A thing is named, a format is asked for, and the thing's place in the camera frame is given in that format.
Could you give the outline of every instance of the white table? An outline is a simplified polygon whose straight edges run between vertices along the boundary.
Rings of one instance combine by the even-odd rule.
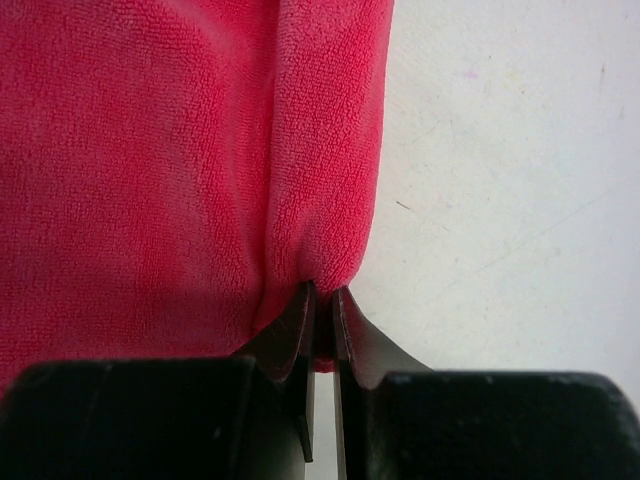
[[[398,0],[385,108],[368,318],[436,369],[595,371],[640,408],[640,3]]]

